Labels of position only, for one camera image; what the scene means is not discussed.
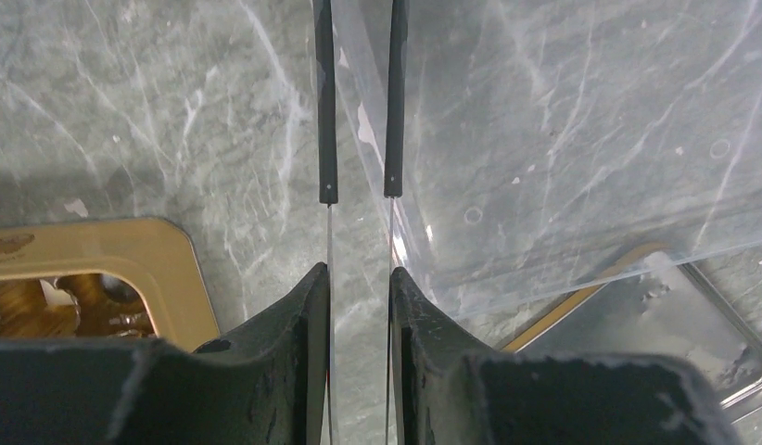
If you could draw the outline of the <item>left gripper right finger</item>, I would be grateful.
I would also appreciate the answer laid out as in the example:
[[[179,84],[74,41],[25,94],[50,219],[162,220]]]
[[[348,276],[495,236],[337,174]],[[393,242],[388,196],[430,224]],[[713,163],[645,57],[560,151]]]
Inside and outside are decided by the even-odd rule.
[[[390,364],[401,444],[736,444],[715,391],[657,354],[501,352],[389,277]]]

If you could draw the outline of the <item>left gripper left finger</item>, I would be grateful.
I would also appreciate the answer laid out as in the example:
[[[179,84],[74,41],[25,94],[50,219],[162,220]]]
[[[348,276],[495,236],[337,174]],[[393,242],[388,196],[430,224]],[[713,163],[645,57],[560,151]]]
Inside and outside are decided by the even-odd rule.
[[[192,352],[160,338],[0,340],[0,444],[317,444],[329,272]]]

